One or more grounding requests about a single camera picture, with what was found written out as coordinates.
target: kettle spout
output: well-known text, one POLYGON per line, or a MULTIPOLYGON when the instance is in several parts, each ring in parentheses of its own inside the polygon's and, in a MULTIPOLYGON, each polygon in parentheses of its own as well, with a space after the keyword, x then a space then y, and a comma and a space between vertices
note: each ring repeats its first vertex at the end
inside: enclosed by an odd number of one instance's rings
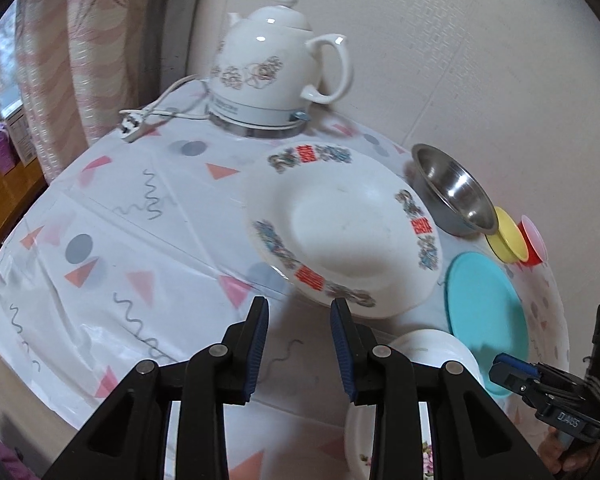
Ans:
POLYGON ((242 16, 237 12, 229 12, 229 27, 233 27, 242 19, 242 16))

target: human hand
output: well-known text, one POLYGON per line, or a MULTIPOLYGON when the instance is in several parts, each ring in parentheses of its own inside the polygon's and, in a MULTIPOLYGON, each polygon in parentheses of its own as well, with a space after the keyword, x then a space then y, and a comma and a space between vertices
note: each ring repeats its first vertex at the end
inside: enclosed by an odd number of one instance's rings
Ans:
POLYGON ((538 456, 549 472, 555 475, 561 470, 576 471, 589 466, 594 461, 599 448, 600 442, 591 444, 591 446, 569 455, 564 462, 561 462, 560 456, 564 453, 564 447, 558 440, 558 430, 549 427, 549 433, 538 447, 538 456))

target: red cup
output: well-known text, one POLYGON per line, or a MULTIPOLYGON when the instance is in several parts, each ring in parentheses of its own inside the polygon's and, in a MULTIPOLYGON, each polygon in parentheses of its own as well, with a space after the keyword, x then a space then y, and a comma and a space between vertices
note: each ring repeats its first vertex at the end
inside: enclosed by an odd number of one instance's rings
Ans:
POLYGON ((546 246, 540 236, 538 228, 527 217, 522 215, 522 220, 518 224, 522 237, 525 239, 526 247, 529 249, 529 259, 526 262, 520 262, 526 267, 539 265, 547 260, 546 246))

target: white plate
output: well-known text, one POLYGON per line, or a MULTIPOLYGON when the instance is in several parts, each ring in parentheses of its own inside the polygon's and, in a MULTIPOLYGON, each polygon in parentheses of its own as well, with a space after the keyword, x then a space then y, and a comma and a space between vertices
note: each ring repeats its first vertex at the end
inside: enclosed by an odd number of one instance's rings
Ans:
MULTIPOLYGON (((399 350, 411 361, 441 367, 447 361, 461 362, 477 381, 484 386, 480 368, 469 349, 451 334, 440 330, 424 329, 400 336, 389 346, 399 350)), ((349 469, 356 480, 367 480, 371 472, 371 453, 374 443, 376 408, 351 406, 344 430, 345 454, 349 469)), ((420 402, 420 431, 422 433, 423 460, 425 446, 431 445, 427 403, 420 402)))
POLYGON ((367 318, 427 299, 442 248, 433 218, 375 159, 321 142, 280 146, 245 182, 248 232, 264 260, 315 301, 367 318))

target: white patterned tablecloth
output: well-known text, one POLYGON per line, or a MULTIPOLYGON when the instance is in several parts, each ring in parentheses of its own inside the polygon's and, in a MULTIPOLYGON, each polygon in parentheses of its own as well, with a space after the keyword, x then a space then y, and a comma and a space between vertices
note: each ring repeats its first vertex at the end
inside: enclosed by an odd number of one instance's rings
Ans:
MULTIPOLYGON (((190 112, 202 95, 192 82, 163 104, 190 112)), ((337 143, 401 176, 408 170, 410 154, 387 138, 314 113, 294 141, 337 143)), ((79 428, 139 360, 188 360, 264 295, 270 327, 258 387, 247 406, 225 412, 232 478, 348 478, 349 405, 328 309, 265 264, 244 227, 244 171, 282 143, 237 137, 209 121, 160 118, 133 144, 115 133, 97 142, 53 182, 0 250, 2 359, 79 428)), ((483 237, 440 235, 441 276, 464 251, 496 260, 483 237)), ((502 267, 524 305, 530 361, 568 369, 567 327, 550 268, 502 267)), ((443 285, 441 278, 417 308, 370 325, 386 338, 448 330, 443 285)), ((536 446, 545 428, 534 412, 516 396, 503 408, 536 446)))

